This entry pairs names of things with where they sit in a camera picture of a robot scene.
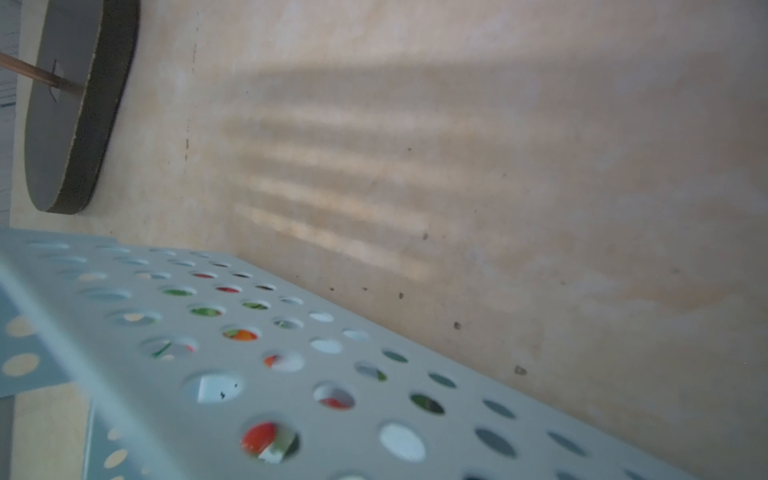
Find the light blue plastic basket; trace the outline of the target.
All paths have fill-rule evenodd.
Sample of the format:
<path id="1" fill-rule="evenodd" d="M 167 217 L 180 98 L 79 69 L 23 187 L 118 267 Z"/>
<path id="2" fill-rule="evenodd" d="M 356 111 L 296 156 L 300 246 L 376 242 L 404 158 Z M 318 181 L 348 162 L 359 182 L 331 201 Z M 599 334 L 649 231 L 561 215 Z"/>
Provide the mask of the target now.
<path id="1" fill-rule="evenodd" d="M 192 295 L 163 293 L 169 287 Z M 280 302 L 283 296 L 302 305 Z M 271 308 L 243 308 L 246 300 Z M 191 312 L 203 306 L 223 315 Z M 311 311 L 333 321 L 316 321 Z M 279 328 L 278 318 L 300 327 Z M 227 327 L 262 336 L 233 341 L 222 336 Z M 170 361 L 152 358 L 150 347 L 162 340 L 196 349 Z M 275 371 L 263 363 L 269 354 L 288 354 L 297 365 Z M 87 479 L 685 477 L 234 256 L 3 229 L 1 392 L 66 381 L 91 399 Z M 354 406 L 320 404 L 318 394 L 329 387 Z M 261 422 L 292 427 L 298 450 L 280 463 L 247 455 L 242 438 Z"/>

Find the strawberry cluster left basket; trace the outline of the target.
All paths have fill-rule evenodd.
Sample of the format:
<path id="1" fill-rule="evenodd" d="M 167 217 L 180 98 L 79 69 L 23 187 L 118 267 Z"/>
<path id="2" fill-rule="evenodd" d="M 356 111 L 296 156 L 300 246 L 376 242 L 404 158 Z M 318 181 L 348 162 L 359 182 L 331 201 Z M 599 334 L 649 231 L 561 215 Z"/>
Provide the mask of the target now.
<path id="1" fill-rule="evenodd" d="M 214 280 L 216 278 L 211 272 L 193 271 L 191 272 L 191 275 L 207 280 Z M 192 293 L 190 293 L 191 290 L 185 288 L 163 288 L 163 293 L 180 297 L 192 295 Z M 225 293 L 242 293 L 242 288 L 237 285 L 222 284 L 216 285 L 214 288 Z M 258 284 L 257 288 L 266 291 L 276 290 L 276 287 L 268 284 Z M 289 305 L 302 305 L 302 300 L 298 299 L 298 297 L 283 296 L 279 300 L 280 302 Z M 265 311 L 271 308 L 270 305 L 268 305 L 268 302 L 263 300 L 246 300 L 241 303 L 243 308 L 254 311 Z M 194 307 L 191 312 L 194 315 L 212 318 L 223 315 L 223 310 L 218 307 Z M 311 311 L 308 315 L 310 318 L 320 322 L 327 323 L 333 321 L 333 316 L 326 312 Z M 290 319 L 278 318 L 273 323 L 279 328 L 290 330 L 298 329 L 300 327 L 297 322 L 298 320 L 293 321 Z M 253 329 L 227 327 L 224 329 L 222 336 L 233 341 L 248 342 L 258 340 L 261 338 L 262 334 L 256 333 Z M 182 354 L 193 353 L 195 349 L 196 347 L 189 345 L 182 346 L 175 341 L 162 340 L 158 347 L 150 347 L 150 356 L 152 358 L 170 361 L 177 357 L 180 358 Z M 263 363 L 266 367 L 275 369 L 275 371 L 288 371 L 288 367 L 297 365 L 296 362 L 288 358 L 288 354 L 269 354 L 263 360 Z M 333 410 L 346 411 L 354 406 L 352 397 L 341 392 L 339 389 L 335 389 L 335 387 L 330 388 L 330 390 L 323 390 L 318 395 L 317 401 Z M 266 463 L 280 463 L 298 450 L 299 440 L 299 434 L 292 427 L 288 427 L 287 425 L 278 422 L 261 422 L 247 429 L 247 432 L 242 438 L 241 447 L 247 455 L 257 458 L 260 461 Z"/>

